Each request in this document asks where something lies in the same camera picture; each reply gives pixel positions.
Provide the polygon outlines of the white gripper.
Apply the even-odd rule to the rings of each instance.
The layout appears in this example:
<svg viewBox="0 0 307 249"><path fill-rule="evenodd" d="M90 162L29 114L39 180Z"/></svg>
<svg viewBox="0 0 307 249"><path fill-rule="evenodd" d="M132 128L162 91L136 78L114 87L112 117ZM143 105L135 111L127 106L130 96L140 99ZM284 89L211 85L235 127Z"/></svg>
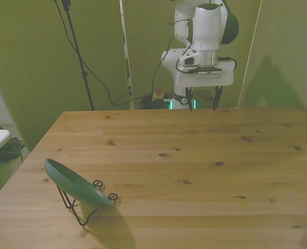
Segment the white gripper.
<svg viewBox="0 0 307 249"><path fill-rule="evenodd" d="M219 61L216 67L220 68L221 71L206 71L196 74L177 72L176 86L186 88L185 94L190 111L192 111L193 100L192 87L215 87L215 97L213 99L213 111L215 111L222 95L222 87L233 84L234 61Z"/></svg>

